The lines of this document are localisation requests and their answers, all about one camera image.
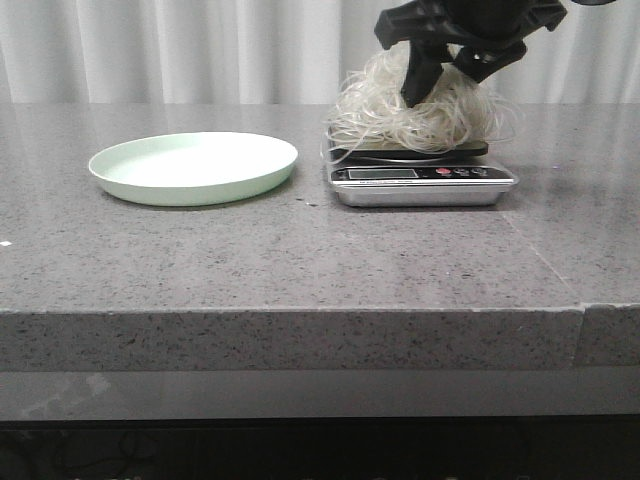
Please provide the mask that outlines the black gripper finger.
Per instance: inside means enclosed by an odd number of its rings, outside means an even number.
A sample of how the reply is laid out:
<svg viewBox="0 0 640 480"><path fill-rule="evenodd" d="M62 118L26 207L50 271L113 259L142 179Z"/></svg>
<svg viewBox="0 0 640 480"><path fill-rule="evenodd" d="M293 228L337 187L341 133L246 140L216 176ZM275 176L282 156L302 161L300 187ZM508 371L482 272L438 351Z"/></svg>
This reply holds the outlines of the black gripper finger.
<svg viewBox="0 0 640 480"><path fill-rule="evenodd" d="M409 63L401 88L407 107L416 106L431 93L443 73L443 64L449 62L450 52L446 43L409 43Z"/></svg>
<svg viewBox="0 0 640 480"><path fill-rule="evenodd" d="M465 46L457 53L453 65L476 83L481 83L499 70L521 60L526 51L524 42L516 42L503 50L482 50Z"/></svg>

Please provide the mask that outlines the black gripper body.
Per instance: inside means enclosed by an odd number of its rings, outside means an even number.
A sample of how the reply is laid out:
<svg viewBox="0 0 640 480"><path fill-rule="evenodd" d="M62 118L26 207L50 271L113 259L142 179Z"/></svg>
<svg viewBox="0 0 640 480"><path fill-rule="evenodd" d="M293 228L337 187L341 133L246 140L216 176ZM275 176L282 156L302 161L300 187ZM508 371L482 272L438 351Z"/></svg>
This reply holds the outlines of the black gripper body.
<svg viewBox="0 0 640 480"><path fill-rule="evenodd" d="M374 33L386 50L408 42L422 55L446 55L450 45L522 55L525 37L555 30L566 15L558 1L410 1L382 11Z"/></svg>

